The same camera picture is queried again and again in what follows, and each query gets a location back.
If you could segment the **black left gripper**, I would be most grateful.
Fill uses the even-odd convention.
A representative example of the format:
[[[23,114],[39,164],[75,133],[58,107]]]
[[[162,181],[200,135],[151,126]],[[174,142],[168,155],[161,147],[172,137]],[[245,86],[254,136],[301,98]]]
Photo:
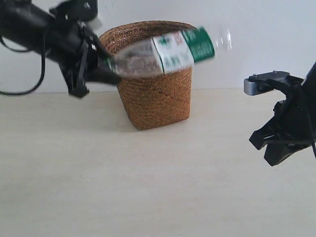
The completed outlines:
[[[59,65],[68,94],[73,97],[83,98],[89,93],[86,82],[109,85],[121,82],[121,77],[110,71],[97,69],[87,74],[89,56],[94,53],[97,59],[112,56],[83,22],[56,24],[48,31],[48,59]]]

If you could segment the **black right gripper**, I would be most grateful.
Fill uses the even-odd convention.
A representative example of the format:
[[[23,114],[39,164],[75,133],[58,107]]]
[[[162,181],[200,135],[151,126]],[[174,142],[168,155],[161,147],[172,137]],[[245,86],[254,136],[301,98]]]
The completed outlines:
[[[308,76],[292,93],[278,101],[273,117],[250,136],[257,149],[266,147],[264,159],[270,166],[297,151],[316,144],[316,80]]]

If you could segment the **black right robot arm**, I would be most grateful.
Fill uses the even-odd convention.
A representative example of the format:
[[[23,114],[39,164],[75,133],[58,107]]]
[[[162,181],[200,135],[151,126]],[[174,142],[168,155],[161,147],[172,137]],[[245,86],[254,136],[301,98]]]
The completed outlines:
[[[284,71],[252,75],[244,79],[243,90],[249,96],[273,90],[285,95],[284,100],[275,104],[273,117],[249,138],[256,149],[266,149],[264,159],[270,166],[308,147],[316,147],[315,66],[305,79]]]

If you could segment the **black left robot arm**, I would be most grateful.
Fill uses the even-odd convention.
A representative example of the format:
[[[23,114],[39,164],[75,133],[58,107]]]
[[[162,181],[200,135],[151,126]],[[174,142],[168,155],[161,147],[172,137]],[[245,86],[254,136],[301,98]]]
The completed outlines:
[[[23,46],[15,52],[35,52],[41,56],[41,75],[32,88],[20,92],[1,91],[5,96],[34,92],[43,82],[46,59],[59,65],[68,94],[83,98],[87,83],[117,85],[121,77],[109,65],[110,54],[88,25],[98,17],[96,0],[65,0],[44,11],[30,0],[0,2],[0,38]]]

